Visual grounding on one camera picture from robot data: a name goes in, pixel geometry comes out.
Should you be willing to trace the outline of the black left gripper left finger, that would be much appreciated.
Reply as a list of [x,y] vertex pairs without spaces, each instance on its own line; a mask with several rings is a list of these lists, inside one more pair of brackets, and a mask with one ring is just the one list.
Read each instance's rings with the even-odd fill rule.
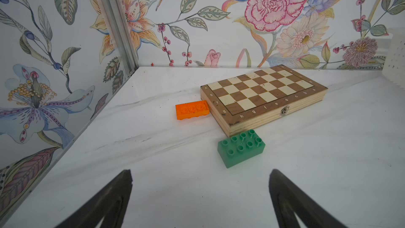
[[123,170],[58,228],[122,227],[132,191],[130,170]]

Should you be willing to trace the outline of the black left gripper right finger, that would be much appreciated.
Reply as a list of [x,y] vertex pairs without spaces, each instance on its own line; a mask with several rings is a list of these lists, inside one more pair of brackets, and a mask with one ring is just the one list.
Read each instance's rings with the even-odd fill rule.
[[344,228],[345,225],[305,194],[279,170],[272,170],[269,192],[280,228]]

